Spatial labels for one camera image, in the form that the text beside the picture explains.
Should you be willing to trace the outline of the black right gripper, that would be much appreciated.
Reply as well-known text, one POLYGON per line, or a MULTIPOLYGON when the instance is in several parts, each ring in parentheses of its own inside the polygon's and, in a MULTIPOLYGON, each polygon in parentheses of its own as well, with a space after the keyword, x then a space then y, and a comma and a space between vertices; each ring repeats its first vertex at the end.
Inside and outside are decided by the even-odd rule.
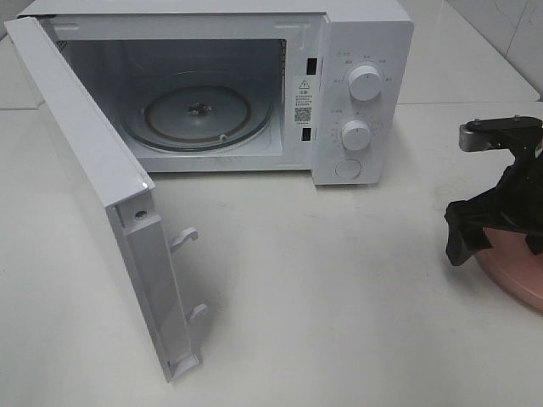
POLYGON ((530 231, 525 242, 533 255, 543 253, 542 159, 528 147, 508 148, 513 156, 492 192, 447 205, 445 253, 454 266, 481 250, 493 248, 484 228, 530 231))

